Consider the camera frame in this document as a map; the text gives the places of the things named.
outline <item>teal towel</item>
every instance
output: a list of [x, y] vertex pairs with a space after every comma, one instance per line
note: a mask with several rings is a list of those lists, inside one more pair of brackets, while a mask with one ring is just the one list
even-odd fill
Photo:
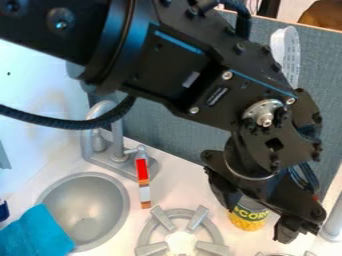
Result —
[[43, 204], [0, 231], [1, 256], [64, 256], [74, 247]]

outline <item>bolt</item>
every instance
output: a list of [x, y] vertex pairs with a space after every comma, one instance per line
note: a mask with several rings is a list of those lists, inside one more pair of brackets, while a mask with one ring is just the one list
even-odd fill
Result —
[[232, 79], [233, 78], [233, 73], [232, 72], [230, 72], [230, 71], [226, 71], [226, 72], [224, 72], [223, 74], [222, 74], [222, 79], [223, 80], [230, 80], [230, 79]]
[[320, 208], [315, 208], [311, 210], [311, 216], [315, 219], [319, 219], [323, 215], [323, 210]]
[[199, 112], [199, 107], [190, 108], [189, 112], [193, 115], [196, 115]]
[[193, 19], [198, 16], [198, 9], [195, 7], [190, 7], [186, 10], [185, 14], [188, 16], [188, 18]]
[[249, 117], [249, 118], [246, 118], [243, 120], [244, 122], [244, 126], [245, 128], [250, 131], [250, 132], [253, 132], [254, 129], [255, 129], [255, 122], [254, 122], [254, 119]]
[[273, 119], [274, 119], [274, 116], [272, 113], [266, 113], [257, 118], [257, 124], [264, 128], [267, 128], [272, 125]]
[[322, 152], [323, 151], [323, 148], [322, 148], [320, 143], [314, 143], [313, 146], [314, 146], [316, 152]]
[[271, 161], [271, 166], [270, 169], [272, 172], [277, 172], [279, 171], [279, 167], [280, 167], [280, 160], [278, 157], [278, 154], [274, 153], [270, 156], [270, 161]]
[[165, 7], [169, 7], [171, 5], [171, 0], [160, 0], [160, 3]]
[[279, 73], [282, 70], [282, 66], [278, 62], [272, 64], [272, 69], [274, 72]]
[[322, 116], [319, 113], [315, 113], [312, 115], [312, 120], [316, 123], [316, 124], [321, 124], [323, 121]]
[[59, 30], [65, 30], [68, 28], [68, 23], [66, 21], [59, 21], [56, 24], [56, 28]]
[[17, 12], [20, 9], [20, 5], [16, 1], [8, 1], [6, 4], [6, 8], [9, 12]]
[[267, 128], [267, 127], [270, 127], [272, 125], [272, 120], [267, 118], [267, 117], [262, 118], [261, 123], [262, 123], [262, 127]]
[[312, 153], [311, 157], [312, 157], [312, 160], [314, 160], [315, 162], [321, 161], [320, 154], [318, 152]]
[[296, 102], [295, 98], [289, 98], [286, 100], [286, 105], [292, 105]]
[[234, 46], [234, 51], [237, 55], [241, 55], [246, 51], [246, 47], [242, 43], [237, 43]]
[[265, 54], [269, 54], [271, 53], [271, 47], [269, 45], [264, 45], [261, 50], [263, 51], [263, 53]]

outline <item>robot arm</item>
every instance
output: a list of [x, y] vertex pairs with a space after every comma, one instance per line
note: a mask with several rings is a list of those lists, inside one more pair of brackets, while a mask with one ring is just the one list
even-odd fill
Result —
[[[235, 29], [213, 10], [222, 2], [238, 10]], [[270, 48], [248, 41], [242, 5], [0, 0], [0, 24], [1, 38], [83, 66], [74, 78], [99, 94], [119, 89], [231, 132], [224, 152], [202, 155], [221, 204], [233, 210], [245, 194], [277, 212], [275, 240], [283, 243], [317, 234], [326, 213], [314, 199], [315, 180], [303, 181], [293, 167], [312, 177], [307, 162], [319, 161], [322, 118], [305, 90], [291, 88]]]

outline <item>gray cubicle wall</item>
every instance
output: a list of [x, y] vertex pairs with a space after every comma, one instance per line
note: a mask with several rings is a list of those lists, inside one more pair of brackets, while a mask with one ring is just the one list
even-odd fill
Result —
[[[222, 12], [222, 15], [234, 24], [234, 14]], [[286, 26], [254, 18], [251, 40], [268, 44], [270, 35]], [[342, 155], [342, 33], [303, 26], [297, 29], [302, 45], [300, 87], [309, 90], [324, 117], [322, 161], [314, 165], [323, 197]], [[127, 137], [199, 164], [203, 150], [223, 149], [229, 136], [222, 130], [174, 117], [162, 105], [144, 99], [139, 99], [124, 118], [124, 127]]]

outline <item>cable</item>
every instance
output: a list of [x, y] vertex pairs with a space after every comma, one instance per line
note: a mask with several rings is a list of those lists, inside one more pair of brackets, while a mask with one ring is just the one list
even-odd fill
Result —
[[115, 108], [113, 108], [111, 111], [107, 112], [103, 116], [86, 121], [63, 120], [52, 117], [39, 116], [13, 109], [1, 104], [0, 115], [14, 118], [23, 122], [52, 128], [65, 130], [90, 130], [106, 126], [119, 120], [128, 113], [128, 111], [134, 105], [135, 101], [135, 97], [127, 96], [122, 102], [120, 102], [120, 104], [118, 104]]
[[238, 13], [235, 33], [244, 39], [248, 39], [252, 28], [252, 16], [248, 8], [238, 0], [219, 0], [219, 2], [224, 4], [225, 8], [233, 9]]

